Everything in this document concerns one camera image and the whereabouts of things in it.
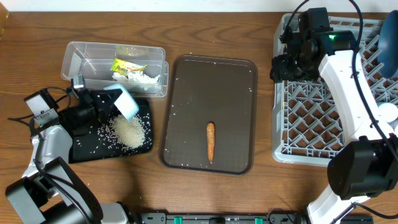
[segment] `black tray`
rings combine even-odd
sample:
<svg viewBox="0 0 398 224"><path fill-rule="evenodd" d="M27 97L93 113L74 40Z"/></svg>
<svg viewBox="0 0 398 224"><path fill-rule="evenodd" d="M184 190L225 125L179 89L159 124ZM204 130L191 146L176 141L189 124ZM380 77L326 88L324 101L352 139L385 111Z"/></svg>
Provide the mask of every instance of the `black tray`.
<svg viewBox="0 0 398 224"><path fill-rule="evenodd" d="M130 156L149 152L154 143L149 104L148 101L143 98L135 98L134 100L139 106L139 111L137 114L144 122L144 129L147 130L145 132L144 144L141 147L124 152L122 150L122 147L124 146L123 144L116 144L112 146L112 143L105 140L104 137L98 135L98 128L100 128L101 125L96 122L92 122L86 124L83 128L83 132L86 134L73 138L73 147L70 151L69 163L72 164L77 162L106 159L118 156ZM115 109L111 112L109 118L113 118L119 114L121 114L120 111Z"/></svg>
<svg viewBox="0 0 398 224"><path fill-rule="evenodd" d="M167 167L244 174L252 167L257 68L247 60L181 56L174 65L159 157ZM207 156L206 125L216 127Z"/></svg>

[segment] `clear plastic container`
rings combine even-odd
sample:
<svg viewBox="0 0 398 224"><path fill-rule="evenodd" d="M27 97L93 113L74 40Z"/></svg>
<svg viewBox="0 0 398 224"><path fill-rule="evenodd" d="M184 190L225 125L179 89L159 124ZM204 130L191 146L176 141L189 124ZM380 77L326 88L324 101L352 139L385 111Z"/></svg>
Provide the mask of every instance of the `clear plastic container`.
<svg viewBox="0 0 398 224"><path fill-rule="evenodd" d="M161 47L70 42L63 59L61 77L71 80L76 74L82 74L89 89L99 90L120 83L134 96L163 97L167 94L169 84L169 65L165 56L165 50ZM111 67L116 58L147 65L144 74L151 78L160 75L158 82L115 81Z"/></svg>

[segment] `white wall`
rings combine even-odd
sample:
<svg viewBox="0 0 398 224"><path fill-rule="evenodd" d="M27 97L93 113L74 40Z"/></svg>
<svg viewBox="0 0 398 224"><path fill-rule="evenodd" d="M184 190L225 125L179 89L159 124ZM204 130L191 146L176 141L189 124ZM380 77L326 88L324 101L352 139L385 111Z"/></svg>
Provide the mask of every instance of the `white wall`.
<svg viewBox="0 0 398 224"><path fill-rule="evenodd" d="M289 12L302 0L0 0L9 11ZM390 12L398 0L356 0L362 12ZM300 11L354 12L348 0L311 0Z"/></svg>

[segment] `carrot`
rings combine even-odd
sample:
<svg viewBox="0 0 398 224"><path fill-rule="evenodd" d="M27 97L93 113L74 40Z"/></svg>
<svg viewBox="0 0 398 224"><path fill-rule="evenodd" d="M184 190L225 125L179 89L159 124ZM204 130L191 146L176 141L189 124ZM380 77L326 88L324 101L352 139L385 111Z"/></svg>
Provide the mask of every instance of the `carrot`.
<svg viewBox="0 0 398 224"><path fill-rule="evenodd" d="M213 122L207 124L207 156L210 163L213 163L214 158L214 147L215 147L215 135L216 129Z"/></svg>

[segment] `white dish rack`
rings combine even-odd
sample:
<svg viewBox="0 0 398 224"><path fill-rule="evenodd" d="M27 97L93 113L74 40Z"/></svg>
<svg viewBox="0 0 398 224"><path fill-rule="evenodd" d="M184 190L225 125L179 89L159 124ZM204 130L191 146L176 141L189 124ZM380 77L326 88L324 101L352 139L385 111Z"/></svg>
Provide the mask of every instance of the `white dish rack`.
<svg viewBox="0 0 398 224"><path fill-rule="evenodd" d="M274 56L284 53L279 36L291 14L285 14L274 34ZM298 15L290 24L299 31ZM355 38L359 19L329 17L335 31L350 30ZM362 66L372 94L377 102L398 105L398 78L385 79L379 73L384 66L377 62L381 50L377 47L383 21L364 19L359 51ZM272 156L278 162L327 166L343 148L341 121L331 93L323 80L317 82L282 82L275 84L272 109Z"/></svg>

